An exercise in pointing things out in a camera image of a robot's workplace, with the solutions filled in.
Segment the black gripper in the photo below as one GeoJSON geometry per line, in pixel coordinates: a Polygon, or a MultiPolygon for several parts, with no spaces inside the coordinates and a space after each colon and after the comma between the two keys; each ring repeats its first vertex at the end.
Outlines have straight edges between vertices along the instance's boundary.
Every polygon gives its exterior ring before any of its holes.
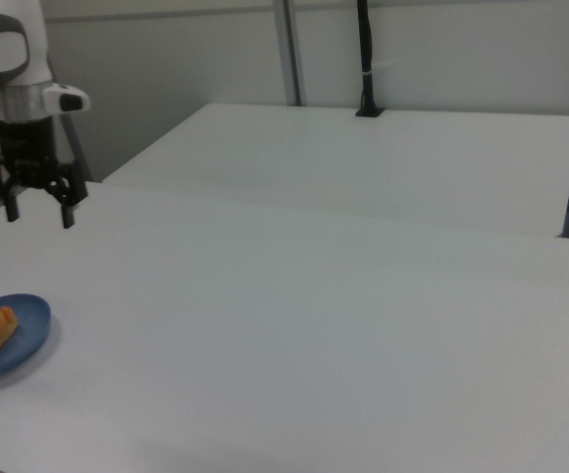
{"type": "Polygon", "coordinates": [[[88,197],[83,168],[56,159],[52,118],[23,123],[0,121],[0,202],[8,221],[20,217],[16,185],[45,189],[59,204],[64,229],[75,224],[74,211],[88,197]]]}

